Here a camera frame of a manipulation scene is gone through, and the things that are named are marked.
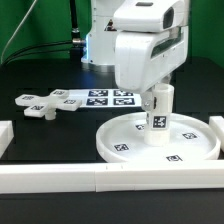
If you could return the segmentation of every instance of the black table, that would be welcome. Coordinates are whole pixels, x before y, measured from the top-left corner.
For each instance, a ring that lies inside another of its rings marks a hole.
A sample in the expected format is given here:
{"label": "black table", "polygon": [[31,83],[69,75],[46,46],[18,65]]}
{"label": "black table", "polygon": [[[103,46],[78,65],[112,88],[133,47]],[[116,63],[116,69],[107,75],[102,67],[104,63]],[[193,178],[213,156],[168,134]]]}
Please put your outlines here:
{"label": "black table", "polygon": [[[224,69],[191,58],[175,73],[174,112],[208,121],[224,114]],[[57,111],[57,119],[27,118],[21,94],[54,89],[116,88],[114,75],[83,71],[70,60],[21,60],[0,71],[0,120],[12,120],[15,138],[1,164],[104,162],[95,133],[105,121],[141,108]],[[223,223],[224,189],[144,192],[18,194],[0,196],[1,223]]]}

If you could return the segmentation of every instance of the white cylinder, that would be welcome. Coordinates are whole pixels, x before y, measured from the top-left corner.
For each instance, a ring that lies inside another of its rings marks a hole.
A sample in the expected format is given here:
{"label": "white cylinder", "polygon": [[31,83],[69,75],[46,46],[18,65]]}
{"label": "white cylinder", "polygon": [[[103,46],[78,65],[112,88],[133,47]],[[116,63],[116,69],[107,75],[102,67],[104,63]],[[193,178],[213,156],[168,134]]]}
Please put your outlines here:
{"label": "white cylinder", "polygon": [[173,108],[174,87],[169,84],[156,84],[152,90],[152,111],[147,114],[145,143],[151,146],[164,146],[170,140],[170,114]]}
{"label": "white cylinder", "polygon": [[55,108],[52,108],[52,109],[49,109],[48,112],[45,114],[45,119],[48,120],[48,121],[52,121],[56,118],[56,109]]}

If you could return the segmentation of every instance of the white block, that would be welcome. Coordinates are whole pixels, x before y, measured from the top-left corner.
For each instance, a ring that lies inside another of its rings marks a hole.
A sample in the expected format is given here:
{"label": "white block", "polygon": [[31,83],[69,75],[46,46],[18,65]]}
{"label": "white block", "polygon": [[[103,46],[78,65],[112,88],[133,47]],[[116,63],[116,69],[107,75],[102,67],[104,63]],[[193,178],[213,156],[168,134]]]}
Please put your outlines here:
{"label": "white block", "polygon": [[135,190],[223,188],[224,162],[126,164],[135,178]]}
{"label": "white block", "polygon": [[67,97],[69,97],[69,90],[56,89],[50,93],[50,96],[54,96],[60,99],[66,99]]}
{"label": "white block", "polygon": [[0,193],[95,191],[95,172],[86,165],[2,165]]}
{"label": "white block", "polygon": [[43,117],[49,111],[48,104],[39,104],[39,105],[32,105],[24,110],[25,116],[31,117]]}
{"label": "white block", "polygon": [[0,121],[0,158],[14,137],[12,122]]}
{"label": "white block", "polygon": [[15,99],[15,102],[19,106],[27,106],[29,107],[31,104],[36,104],[39,102],[40,97],[35,95],[21,95],[20,97]]}
{"label": "white block", "polygon": [[56,104],[57,108],[60,110],[68,110],[68,111],[75,111],[82,105],[81,100],[76,100],[73,98],[67,98],[63,101],[58,101]]}
{"label": "white block", "polygon": [[209,118],[209,126],[221,141],[221,149],[224,151],[224,119],[222,116],[212,116]]}
{"label": "white block", "polygon": [[135,177],[132,172],[123,170],[121,163],[105,164],[95,175],[97,192],[135,190]]}

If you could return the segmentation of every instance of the white circular tray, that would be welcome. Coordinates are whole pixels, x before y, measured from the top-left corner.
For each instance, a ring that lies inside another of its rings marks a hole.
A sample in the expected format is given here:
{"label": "white circular tray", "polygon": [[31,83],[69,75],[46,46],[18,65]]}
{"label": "white circular tray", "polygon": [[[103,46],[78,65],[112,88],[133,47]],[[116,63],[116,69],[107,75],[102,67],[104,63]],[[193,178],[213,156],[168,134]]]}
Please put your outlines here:
{"label": "white circular tray", "polygon": [[171,114],[170,143],[153,147],[144,142],[146,113],[132,113],[104,123],[96,134],[97,150],[107,162],[177,162],[217,159],[220,142],[204,122]]}

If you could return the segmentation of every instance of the white cable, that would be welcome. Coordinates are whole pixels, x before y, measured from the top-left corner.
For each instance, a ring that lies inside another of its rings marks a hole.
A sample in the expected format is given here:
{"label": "white cable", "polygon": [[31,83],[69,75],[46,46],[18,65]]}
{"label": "white cable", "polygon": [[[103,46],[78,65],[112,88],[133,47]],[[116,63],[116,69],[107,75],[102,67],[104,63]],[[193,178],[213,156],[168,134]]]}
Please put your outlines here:
{"label": "white cable", "polygon": [[13,33],[13,35],[11,36],[11,38],[9,39],[9,41],[7,42],[7,44],[5,45],[3,51],[2,51],[2,55],[1,55],[1,63],[3,63],[4,61],[4,54],[7,50],[7,48],[9,47],[9,45],[11,44],[11,42],[13,41],[13,39],[15,38],[16,34],[19,32],[20,28],[22,27],[22,25],[25,23],[26,19],[28,18],[29,14],[31,13],[31,11],[33,10],[35,4],[38,2],[38,0],[34,0],[32,5],[30,6],[29,10],[27,11],[26,15],[24,16],[24,18],[22,19],[22,21],[20,22],[20,24],[18,25],[18,27],[16,28],[15,32]]}

